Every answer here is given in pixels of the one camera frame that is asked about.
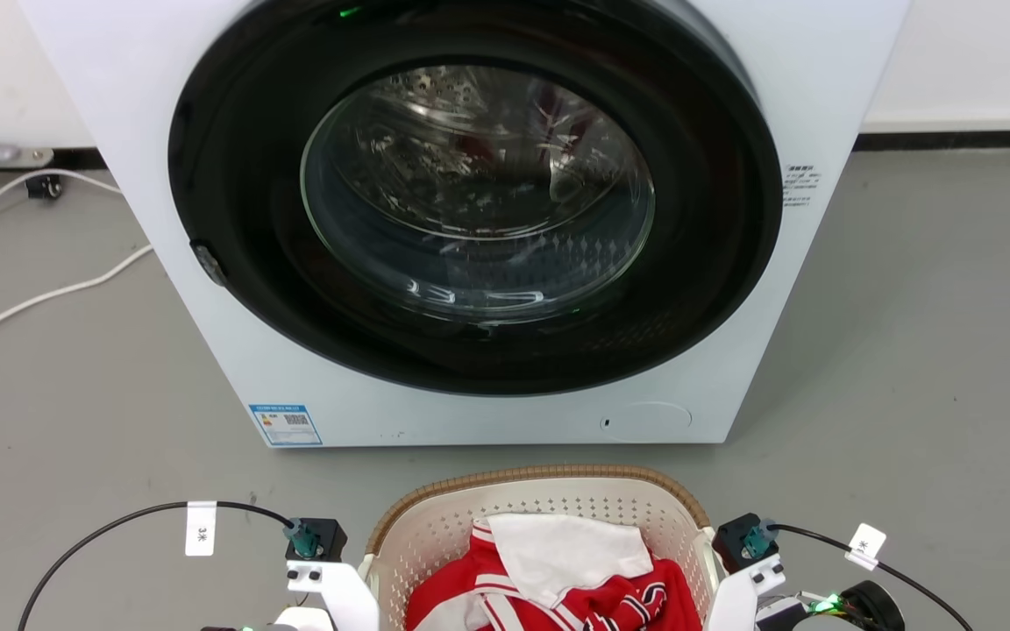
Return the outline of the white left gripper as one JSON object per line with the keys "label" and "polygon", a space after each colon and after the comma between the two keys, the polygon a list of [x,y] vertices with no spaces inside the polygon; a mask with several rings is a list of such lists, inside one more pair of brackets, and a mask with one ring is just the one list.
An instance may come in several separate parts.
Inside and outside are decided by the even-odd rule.
{"label": "white left gripper", "polygon": [[286,587],[309,596],[305,606],[286,608],[286,631],[381,631],[380,580],[373,562],[287,562]]}

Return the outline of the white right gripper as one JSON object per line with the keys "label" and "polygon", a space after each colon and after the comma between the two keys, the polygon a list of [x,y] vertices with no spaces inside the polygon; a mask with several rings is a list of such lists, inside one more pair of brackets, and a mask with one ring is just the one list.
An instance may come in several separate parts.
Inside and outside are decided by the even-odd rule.
{"label": "white right gripper", "polygon": [[723,579],[707,614],[707,631],[755,631],[758,602],[786,582],[780,555]]}

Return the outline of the white plastic laundry basket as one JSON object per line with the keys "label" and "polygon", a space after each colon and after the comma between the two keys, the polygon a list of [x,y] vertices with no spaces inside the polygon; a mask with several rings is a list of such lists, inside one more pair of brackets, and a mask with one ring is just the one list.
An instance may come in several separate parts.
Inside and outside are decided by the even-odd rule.
{"label": "white plastic laundry basket", "polygon": [[465,554],[474,520],[496,513],[569,514],[640,530],[646,546],[684,571],[701,618],[721,582],[714,529],[677,479],[629,464],[545,464],[424,485],[378,521],[359,567],[381,631],[403,631],[410,594]]}

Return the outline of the red white striped garment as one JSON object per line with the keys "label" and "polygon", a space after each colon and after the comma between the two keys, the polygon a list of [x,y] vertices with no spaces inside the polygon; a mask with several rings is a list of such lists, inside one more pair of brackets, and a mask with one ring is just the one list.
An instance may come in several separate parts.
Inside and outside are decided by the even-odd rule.
{"label": "red white striped garment", "polygon": [[650,553],[650,574],[571,590],[548,608],[498,575],[492,546],[470,535],[465,555],[410,594],[403,631],[704,631],[684,571]]}

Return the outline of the blue energy label sticker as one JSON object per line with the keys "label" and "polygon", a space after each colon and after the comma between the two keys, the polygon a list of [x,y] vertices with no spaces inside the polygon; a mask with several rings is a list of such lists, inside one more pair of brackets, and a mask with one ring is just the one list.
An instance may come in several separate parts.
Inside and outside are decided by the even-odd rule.
{"label": "blue energy label sticker", "polygon": [[250,415],[269,447],[322,446],[317,426],[305,405],[252,404]]}

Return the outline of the white front-load washing machine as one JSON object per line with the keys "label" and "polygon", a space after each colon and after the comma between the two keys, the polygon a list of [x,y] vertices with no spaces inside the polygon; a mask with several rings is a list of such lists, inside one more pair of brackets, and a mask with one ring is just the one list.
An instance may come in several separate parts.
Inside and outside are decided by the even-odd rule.
{"label": "white front-load washing machine", "polygon": [[785,209],[768,267],[712,334],[668,362],[585,390],[531,396],[441,393],[361,374],[257,318],[194,259],[169,177],[174,111],[197,62],[268,0],[18,0],[97,151],[152,241],[238,399],[305,405],[325,448],[620,443],[604,415],[680,405],[689,441],[722,443],[743,403],[857,141],[910,0],[658,0],[694,7],[752,82],[780,168],[814,165],[808,208]]}

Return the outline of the black round washer door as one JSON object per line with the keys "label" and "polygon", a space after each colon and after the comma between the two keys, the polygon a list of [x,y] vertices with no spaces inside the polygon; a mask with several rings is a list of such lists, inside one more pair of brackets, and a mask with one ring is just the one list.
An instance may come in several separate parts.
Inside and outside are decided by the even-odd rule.
{"label": "black round washer door", "polygon": [[668,362],[752,293],[783,213],[750,77],[658,0],[268,0],[197,62],[168,157],[257,318],[441,393]]}

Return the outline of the grey washer door latch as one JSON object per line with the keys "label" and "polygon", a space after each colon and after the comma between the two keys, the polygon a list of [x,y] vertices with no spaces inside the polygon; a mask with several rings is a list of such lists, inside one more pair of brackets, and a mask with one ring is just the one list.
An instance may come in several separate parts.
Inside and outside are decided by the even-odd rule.
{"label": "grey washer door latch", "polygon": [[214,248],[209,241],[193,239],[189,243],[194,259],[200,265],[204,274],[218,287],[228,287],[228,273],[224,265],[214,252]]}

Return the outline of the white text sticker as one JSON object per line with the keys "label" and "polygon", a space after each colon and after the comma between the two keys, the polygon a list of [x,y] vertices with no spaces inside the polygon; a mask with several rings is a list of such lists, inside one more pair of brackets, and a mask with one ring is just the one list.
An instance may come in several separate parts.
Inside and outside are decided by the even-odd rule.
{"label": "white text sticker", "polygon": [[786,165],[782,175],[785,209],[808,208],[821,187],[822,173],[814,165]]}

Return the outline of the black wall baseboard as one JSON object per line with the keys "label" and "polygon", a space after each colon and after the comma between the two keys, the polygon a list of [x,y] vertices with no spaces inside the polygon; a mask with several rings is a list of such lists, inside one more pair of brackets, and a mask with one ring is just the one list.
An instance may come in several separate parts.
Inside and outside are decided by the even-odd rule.
{"label": "black wall baseboard", "polygon": [[853,152],[936,152],[1010,149],[1010,131],[861,133]]}

